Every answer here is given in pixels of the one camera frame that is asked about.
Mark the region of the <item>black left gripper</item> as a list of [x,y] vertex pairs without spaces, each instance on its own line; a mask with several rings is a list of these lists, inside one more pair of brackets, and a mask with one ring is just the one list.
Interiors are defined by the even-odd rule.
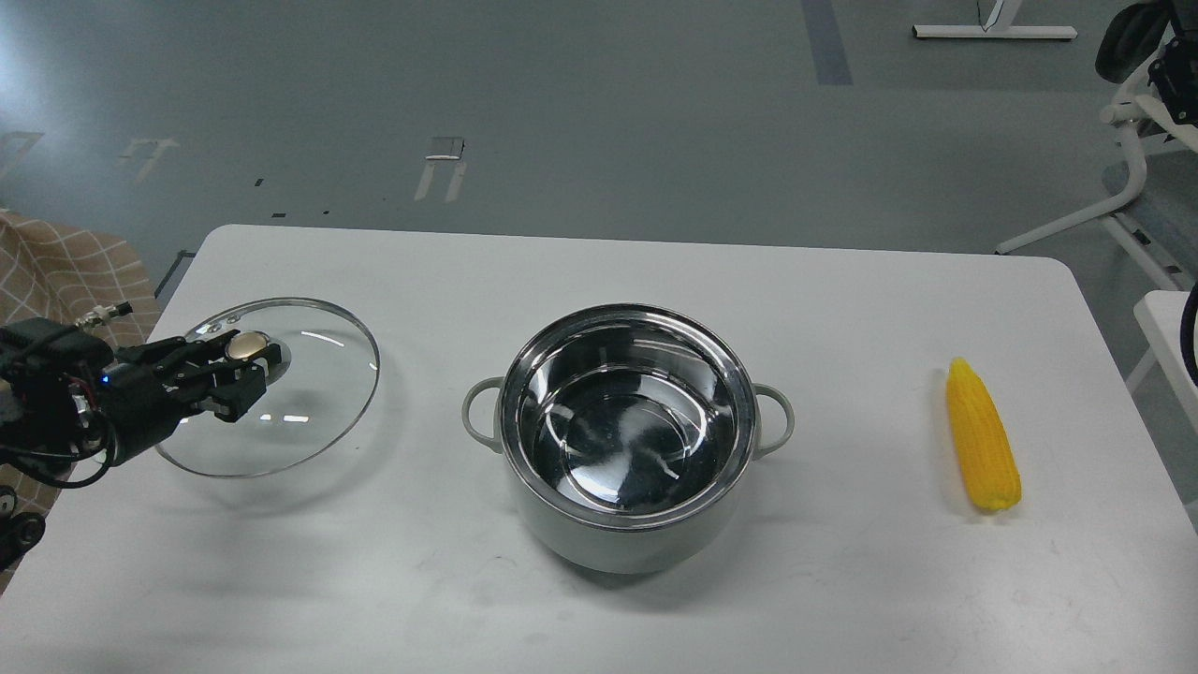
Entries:
[[[285,374],[285,345],[262,330],[226,330],[206,340],[116,350],[95,394],[114,435],[111,464],[125,464],[175,432],[181,419],[211,413],[236,423]],[[177,397],[168,379],[177,375]]]

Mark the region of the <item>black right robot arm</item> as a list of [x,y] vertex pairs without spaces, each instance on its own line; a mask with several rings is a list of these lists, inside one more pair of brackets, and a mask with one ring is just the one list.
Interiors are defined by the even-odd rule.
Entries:
[[1135,1],[1105,30],[1095,61],[1117,93],[1100,119],[1123,158],[1105,168],[1109,233],[1158,289],[1194,286],[1194,4]]

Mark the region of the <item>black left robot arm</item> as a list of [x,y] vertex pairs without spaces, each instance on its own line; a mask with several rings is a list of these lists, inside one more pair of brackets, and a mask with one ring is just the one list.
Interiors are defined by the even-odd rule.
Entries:
[[291,351],[261,330],[114,348],[95,334],[129,302],[79,318],[4,326],[4,464],[60,491],[93,485],[186,419],[236,423],[282,379]]

